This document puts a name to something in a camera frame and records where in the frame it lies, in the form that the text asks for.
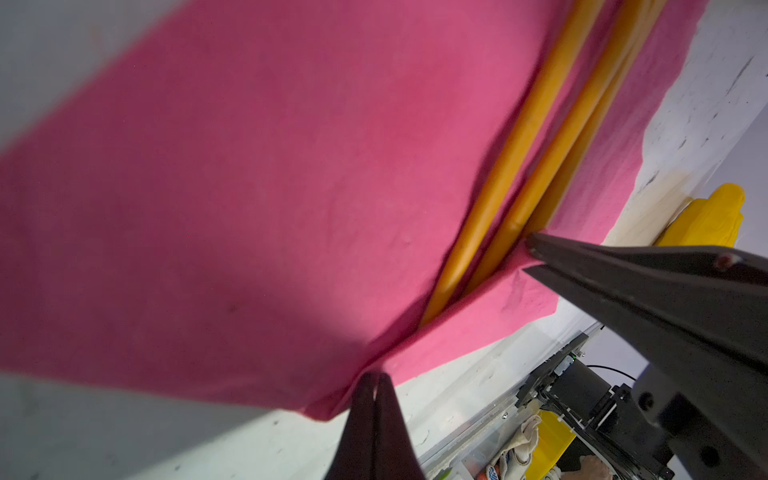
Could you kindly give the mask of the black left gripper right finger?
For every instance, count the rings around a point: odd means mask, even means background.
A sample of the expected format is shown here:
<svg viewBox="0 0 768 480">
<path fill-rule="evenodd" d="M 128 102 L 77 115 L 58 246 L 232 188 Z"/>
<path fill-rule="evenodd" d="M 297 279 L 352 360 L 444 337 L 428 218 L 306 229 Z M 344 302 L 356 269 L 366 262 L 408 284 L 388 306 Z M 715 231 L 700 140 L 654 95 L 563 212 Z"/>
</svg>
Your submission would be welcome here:
<svg viewBox="0 0 768 480">
<path fill-rule="evenodd" d="M 382 373 L 378 378 L 374 421 L 374 478 L 425 480 L 388 374 Z"/>
</svg>

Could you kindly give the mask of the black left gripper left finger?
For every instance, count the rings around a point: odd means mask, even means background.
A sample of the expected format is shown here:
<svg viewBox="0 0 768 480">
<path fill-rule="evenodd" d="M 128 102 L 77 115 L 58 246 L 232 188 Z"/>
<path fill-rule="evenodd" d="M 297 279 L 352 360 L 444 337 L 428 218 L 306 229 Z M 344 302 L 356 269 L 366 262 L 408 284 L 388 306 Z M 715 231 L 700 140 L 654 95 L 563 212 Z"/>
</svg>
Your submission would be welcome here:
<svg viewBox="0 0 768 480">
<path fill-rule="evenodd" d="M 377 377 L 366 373 L 358 382 L 349 415 L 326 480 L 372 478 Z"/>
</svg>

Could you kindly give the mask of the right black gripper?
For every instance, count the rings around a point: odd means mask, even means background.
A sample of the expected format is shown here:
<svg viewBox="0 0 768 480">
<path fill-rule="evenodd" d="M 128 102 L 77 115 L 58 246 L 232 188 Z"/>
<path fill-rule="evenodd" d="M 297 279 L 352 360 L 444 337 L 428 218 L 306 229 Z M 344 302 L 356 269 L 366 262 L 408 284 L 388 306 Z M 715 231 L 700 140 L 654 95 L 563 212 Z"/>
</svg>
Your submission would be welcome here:
<svg viewBox="0 0 768 480">
<path fill-rule="evenodd" d="M 525 244 L 549 264 L 529 268 L 531 277 L 648 360 L 635 402 L 692 478 L 766 478 L 766 258 L 723 246 L 612 247 L 543 233 Z M 600 261 L 630 268 L 554 267 Z"/>
</svg>

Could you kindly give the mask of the yellow plastic fork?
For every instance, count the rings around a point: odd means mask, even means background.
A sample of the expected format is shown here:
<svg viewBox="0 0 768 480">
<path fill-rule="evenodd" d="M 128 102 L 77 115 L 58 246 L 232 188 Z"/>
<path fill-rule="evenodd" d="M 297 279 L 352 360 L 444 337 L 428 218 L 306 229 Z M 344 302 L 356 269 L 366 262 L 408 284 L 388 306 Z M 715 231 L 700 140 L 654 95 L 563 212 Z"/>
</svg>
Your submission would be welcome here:
<svg viewBox="0 0 768 480">
<path fill-rule="evenodd" d="M 554 139 L 526 180 L 504 220 L 469 280 L 465 294 L 479 287 L 508 255 L 523 228 L 543 198 L 567 154 L 597 108 L 620 64 L 628 54 L 635 36 L 649 13 L 649 1 L 624 1 L 610 31 L 605 48 L 588 80 L 571 106 Z"/>
</svg>

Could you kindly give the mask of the yellow plastic knife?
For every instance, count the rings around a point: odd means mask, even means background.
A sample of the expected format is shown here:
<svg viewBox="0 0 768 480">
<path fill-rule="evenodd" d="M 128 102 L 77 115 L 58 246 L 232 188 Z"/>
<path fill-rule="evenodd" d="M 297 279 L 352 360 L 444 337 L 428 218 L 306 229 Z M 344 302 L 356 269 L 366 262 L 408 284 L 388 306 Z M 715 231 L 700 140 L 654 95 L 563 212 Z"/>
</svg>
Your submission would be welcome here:
<svg viewBox="0 0 768 480">
<path fill-rule="evenodd" d="M 547 191 L 539 201 L 536 209 L 527 222 L 522 235 L 527 236 L 531 233 L 545 229 L 550 224 L 555 213 L 559 209 L 571 183 L 576 175 L 580 164 L 588 153 L 599 129 L 607 116 L 614 99 L 616 98 L 629 70 L 634 64 L 637 56 L 643 48 L 649 34 L 651 33 L 656 21 L 664 9 L 666 0 L 654 0 L 650 2 L 649 13 L 640 23 L 640 30 L 635 35 L 629 52 L 624 57 L 616 74 L 608 85 L 605 93 L 597 103 L 592 115 L 586 122 L 574 146 L 565 157 L 557 174 L 550 183 Z"/>
</svg>

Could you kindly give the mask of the pink paper napkin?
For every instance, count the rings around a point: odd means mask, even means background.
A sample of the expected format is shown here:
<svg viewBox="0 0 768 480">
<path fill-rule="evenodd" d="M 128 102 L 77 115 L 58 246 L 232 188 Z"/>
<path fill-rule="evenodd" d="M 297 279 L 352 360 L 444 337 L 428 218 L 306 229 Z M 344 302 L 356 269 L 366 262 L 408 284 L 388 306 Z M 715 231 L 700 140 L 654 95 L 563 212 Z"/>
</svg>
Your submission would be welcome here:
<svg viewBox="0 0 768 480">
<path fill-rule="evenodd" d="M 341 412 L 552 314 L 517 249 L 428 327 L 567 1 L 194 1 L 1 155 L 1 368 Z"/>
</svg>

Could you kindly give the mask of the yellow plastic spoon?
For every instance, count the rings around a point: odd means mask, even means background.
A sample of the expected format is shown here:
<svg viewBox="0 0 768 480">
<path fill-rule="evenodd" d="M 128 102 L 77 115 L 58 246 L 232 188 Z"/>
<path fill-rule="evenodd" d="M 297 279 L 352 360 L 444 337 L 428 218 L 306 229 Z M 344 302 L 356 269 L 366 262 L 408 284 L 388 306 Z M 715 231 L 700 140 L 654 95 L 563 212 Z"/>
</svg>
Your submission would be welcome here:
<svg viewBox="0 0 768 480">
<path fill-rule="evenodd" d="M 536 137 L 578 58 L 604 3 L 576 1 L 554 46 L 544 59 L 445 262 L 419 322 L 435 320 L 448 305 L 481 246 Z"/>
</svg>

